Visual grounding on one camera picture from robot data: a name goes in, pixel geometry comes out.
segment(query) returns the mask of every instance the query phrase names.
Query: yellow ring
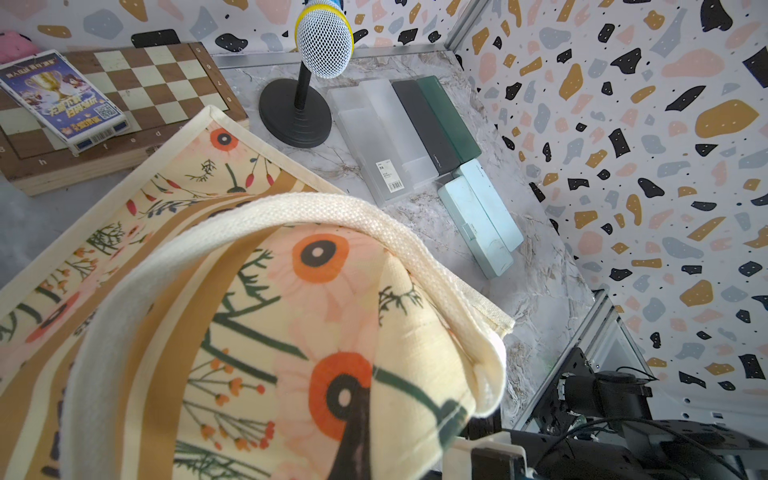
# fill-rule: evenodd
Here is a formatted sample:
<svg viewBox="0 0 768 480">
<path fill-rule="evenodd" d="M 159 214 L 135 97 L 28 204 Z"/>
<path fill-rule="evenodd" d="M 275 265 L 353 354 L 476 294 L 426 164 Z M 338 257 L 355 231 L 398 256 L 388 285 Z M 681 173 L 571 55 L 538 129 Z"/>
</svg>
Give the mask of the yellow ring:
<svg viewBox="0 0 768 480">
<path fill-rule="evenodd" d="M 334 8 L 329 5 L 312 5 L 309 8 L 305 8 L 304 11 L 301 12 L 301 15 L 299 15 L 299 18 L 296 20 L 296 27 L 293 29 L 293 41 L 296 42 L 296 50 L 299 49 L 299 23 L 301 23 L 306 14 L 314 12 L 315 10 L 325 10 L 327 12 L 333 13 L 338 17 L 341 17 L 341 19 L 346 24 L 346 28 L 349 30 L 349 36 L 352 39 L 352 53 L 355 53 L 355 35 L 352 32 L 352 26 L 349 24 L 349 20 L 346 19 L 346 16 L 342 12 L 339 12 L 338 8 Z"/>
</svg>

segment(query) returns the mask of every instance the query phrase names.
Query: microphone stand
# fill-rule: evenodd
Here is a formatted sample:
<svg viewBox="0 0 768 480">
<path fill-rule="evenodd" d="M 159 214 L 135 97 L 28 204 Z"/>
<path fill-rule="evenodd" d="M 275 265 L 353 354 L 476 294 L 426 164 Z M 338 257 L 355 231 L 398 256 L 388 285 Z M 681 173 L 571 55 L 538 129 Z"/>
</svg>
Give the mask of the microphone stand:
<svg viewBox="0 0 768 480">
<path fill-rule="evenodd" d="M 271 81 L 259 98 L 259 116 L 266 129 L 292 147 L 316 147 L 331 131 L 331 110 L 323 96 L 310 87 L 311 78 L 312 72 L 302 62 L 298 80 Z"/>
</svg>

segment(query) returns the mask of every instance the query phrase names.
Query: black round base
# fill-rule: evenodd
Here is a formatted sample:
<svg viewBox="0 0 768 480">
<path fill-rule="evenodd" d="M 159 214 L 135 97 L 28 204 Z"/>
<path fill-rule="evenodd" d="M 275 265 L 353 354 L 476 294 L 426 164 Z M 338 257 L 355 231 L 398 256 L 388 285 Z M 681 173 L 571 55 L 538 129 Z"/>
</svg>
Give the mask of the black round base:
<svg viewBox="0 0 768 480">
<path fill-rule="evenodd" d="M 298 81 L 281 78 L 270 82 L 259 98 L 259 116 L 278 140 L 292 147 L 312 148 L 331 132 L 331 110 L 317 90 L 310 87 L 303 110 L 293 106 Z"/>
</svg>

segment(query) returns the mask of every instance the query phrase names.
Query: trophy illustration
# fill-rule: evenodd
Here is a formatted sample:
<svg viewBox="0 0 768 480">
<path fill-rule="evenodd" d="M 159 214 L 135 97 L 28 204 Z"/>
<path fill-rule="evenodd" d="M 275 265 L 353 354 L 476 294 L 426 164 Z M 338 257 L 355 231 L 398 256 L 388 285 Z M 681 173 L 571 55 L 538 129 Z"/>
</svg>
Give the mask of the trophy illustration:
<svg viewBox="0 0 768 480">
<path fill-rule="evenodd" d="M 32 75 L 24 83 L 29 87 L 37 87 L 41 90 L 57 93 L 59 100 L 64 100 L 67 97 L 67 95 L 59 91 L 59 88 L 61 88 L 61 73 L 57 71 L 44 71 L 37 75 Z"/>
</svg>

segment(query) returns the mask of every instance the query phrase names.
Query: cream fabric strap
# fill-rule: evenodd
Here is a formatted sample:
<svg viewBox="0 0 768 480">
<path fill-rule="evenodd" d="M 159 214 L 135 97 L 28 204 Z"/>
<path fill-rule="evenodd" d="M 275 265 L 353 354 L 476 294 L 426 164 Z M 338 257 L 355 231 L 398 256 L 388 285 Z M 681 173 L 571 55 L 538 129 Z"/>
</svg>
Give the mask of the cream fabric strap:
<svg viewBox="0 0 768 480">
<path fill-rule="evenodd" d="M 475 310 L 455 276 L 424 243 L 372 204 L 341 194 L 273 195 L 182 233 L 133 269 L 101 303 L 67 384 L 61 429 L 64 480 L 108 480 L 117 474 L 115 419 L 121 381 L 117 372 L 124 371 L 137 328 L 155 296 L 196 259 L 240 237 L 286 223 L 327 223 L 357 230 L 398 257 L 429 295 L 473 365 L 474 378 L 468 383 L 477 403 L 475 414 L 487 416 L 495 411 L 505 391 L 506 355 L 484 317 L 494 317 L 496 326 L 511 328 L 508 316 L 490 302 Z"/>
</svg>

